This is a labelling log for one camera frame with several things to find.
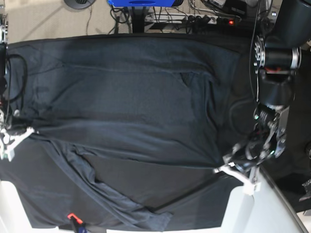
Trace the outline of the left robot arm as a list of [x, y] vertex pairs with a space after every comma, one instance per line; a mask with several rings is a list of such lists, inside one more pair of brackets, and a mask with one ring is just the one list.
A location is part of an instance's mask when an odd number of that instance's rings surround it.
[[278, 158], [286, 148], [287, 122], [295, 96], [295, 79], [311, 54], [302, 50], [311, 37], [311, 3], [284, 0], [273, 28], [253, 30], [249, 52], [249, 79], [256, 107], [253, 131], [235, 144], [215, 169], [243, 184], [243, 192], [260, 190], [259, 166]]

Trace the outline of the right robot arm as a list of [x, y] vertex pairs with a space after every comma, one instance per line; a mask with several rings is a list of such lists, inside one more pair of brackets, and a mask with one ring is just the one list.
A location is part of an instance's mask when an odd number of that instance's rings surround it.
[[[20, 118], [24, 105], [24, 95], [28, 79], [28, 68], [25, 59], [18, 54], [8, 53], [8, 21], [7, 15], [0, 15], [0, 159], [9, 162], [15, 156], [15, 148], [35, 129]], [[23, 62], [22, 86], [17, 95], [11, 95], [12, 87], [12, 59]]]

